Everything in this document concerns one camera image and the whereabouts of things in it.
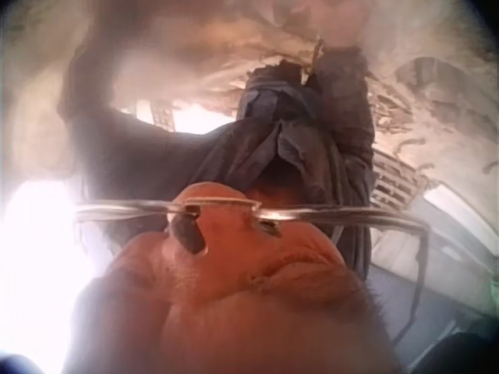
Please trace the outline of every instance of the person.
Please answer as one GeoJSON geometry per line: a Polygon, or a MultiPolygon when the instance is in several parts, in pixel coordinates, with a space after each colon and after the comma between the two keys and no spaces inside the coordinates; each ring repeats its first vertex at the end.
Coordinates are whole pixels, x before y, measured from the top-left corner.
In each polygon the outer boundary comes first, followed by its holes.
{"type": "MultiPolygon", "coordinates": [[[[315,73],[302,85],[290,62],[257,69],[237,121],[204,136],[165,132],[110,108],[113,68],[154,13],[144,2],[128,14],[130,2],[97,13],[59,107],[91,199],[369,205],[374,128],[356,47],[365,1],[306,2],[324,39],[315,73]]],[[[123,250],[75,309],[65,372],[399,371],[363,282],[367,228],[289,222],[272,235],[244,210],[210,206],[196,219],[203,248],[193,249],[171,222],[104,228],[123,250]]]]}

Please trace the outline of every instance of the skin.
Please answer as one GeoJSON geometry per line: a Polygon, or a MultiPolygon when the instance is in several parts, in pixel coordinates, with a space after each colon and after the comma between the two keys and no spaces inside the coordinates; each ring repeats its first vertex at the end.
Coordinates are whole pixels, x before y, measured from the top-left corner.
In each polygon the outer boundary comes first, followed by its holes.
{"type": "MultiPolygon", "coordinates": [[[[176,201],[206,196],[246,197],[202,183],[176,201]]],[[[216,206],[196,222],[201,254],[172,231],[141,235],[89,286],[65,372],[396,372],[363,282],[312,224],[276,238],[216,206]]]]}

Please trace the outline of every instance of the dark round object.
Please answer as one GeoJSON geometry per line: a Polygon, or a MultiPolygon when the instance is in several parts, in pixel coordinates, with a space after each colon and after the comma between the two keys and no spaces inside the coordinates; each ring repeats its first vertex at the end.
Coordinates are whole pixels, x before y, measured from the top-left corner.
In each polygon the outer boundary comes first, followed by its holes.
{"type": "Polygon", "coordinates": [[[172,234],[182,247],[193,255],[198,255],[206,248],[206,242],[196,219],[197,217],[192,214],[177,214],[170,224],[172,234]]]}

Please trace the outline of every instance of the white light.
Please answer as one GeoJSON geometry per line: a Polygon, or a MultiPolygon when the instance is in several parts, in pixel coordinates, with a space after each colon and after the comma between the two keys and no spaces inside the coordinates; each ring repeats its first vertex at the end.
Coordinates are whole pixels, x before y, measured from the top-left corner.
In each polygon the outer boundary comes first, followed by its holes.
{"type": "Polygon", "coordinates": [[[94,270],[74,243],[73,205],[59,182],[24,184],[0,226],[0,349],[59,374],[77,295],[94,270]]]}
{"type": "Polygon", "coordinates": [[[181,111],[173,111],[173,118],[176,132],[192,134],[206,134],[235,120],[222,113],[208,111],[198,104],[190,105],[181,111]]]}

